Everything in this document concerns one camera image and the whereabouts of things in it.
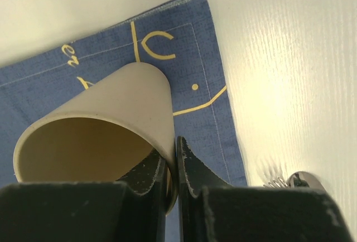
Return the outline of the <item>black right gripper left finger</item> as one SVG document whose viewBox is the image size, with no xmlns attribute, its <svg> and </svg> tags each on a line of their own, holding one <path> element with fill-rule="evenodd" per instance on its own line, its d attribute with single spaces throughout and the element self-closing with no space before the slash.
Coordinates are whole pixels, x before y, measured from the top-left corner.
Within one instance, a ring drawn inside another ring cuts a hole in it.
<svg viewBox="0 0 357 242">
<path fill-rule="evenodd" d="M 164 241 L 167 165 L 157 151 L 115 182 L 1 189 L 2 241 Z"/>
</svg>

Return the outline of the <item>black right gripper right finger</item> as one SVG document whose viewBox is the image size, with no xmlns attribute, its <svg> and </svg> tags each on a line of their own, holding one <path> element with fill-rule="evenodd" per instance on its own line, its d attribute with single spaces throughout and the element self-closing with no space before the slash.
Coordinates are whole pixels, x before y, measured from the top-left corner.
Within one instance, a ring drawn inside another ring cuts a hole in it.
<svg viewBox="0 0 357 242">
<path fill-rule="evenodd" d="M 309 188 L 234 187 L 177 139 L 181 241 L 352 241 L 337 204 Z"/>
</svg>

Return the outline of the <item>beige cup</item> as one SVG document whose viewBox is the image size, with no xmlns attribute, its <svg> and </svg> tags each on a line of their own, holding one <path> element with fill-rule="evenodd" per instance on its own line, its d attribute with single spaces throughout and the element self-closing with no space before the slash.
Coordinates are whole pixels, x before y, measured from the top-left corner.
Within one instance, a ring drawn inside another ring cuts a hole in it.
<svg viewBox="0 0 357 242">
<path fill-rule="evenodd" d="M 152 151 L 170 172 L 170 212 L 178 195 L 170 84 L 155 66 L 133 62 L 31 124 L 13 168 L 18 182 L 112 182 Z"/>
</svg>

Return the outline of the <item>blue cloth placemat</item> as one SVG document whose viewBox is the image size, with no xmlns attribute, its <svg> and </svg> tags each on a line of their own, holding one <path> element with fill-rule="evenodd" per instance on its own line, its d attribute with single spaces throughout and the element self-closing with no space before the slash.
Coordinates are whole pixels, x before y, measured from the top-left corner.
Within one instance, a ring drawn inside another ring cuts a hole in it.
<svg viewBox="0 0 357 242">
<path fill-rule="evenodd" d="M 178 137 L 226 183 L 246 185 L 209 4 L 173 0 L 1 68 L 1 189 L 15 183 L 62 183 L 17 181 L 13 153 L 19 137 L 37 120 L 133 62 L 155 66 L 170 84 L 178 189 L 172 210 L 179 208 Z"/>
</svg>

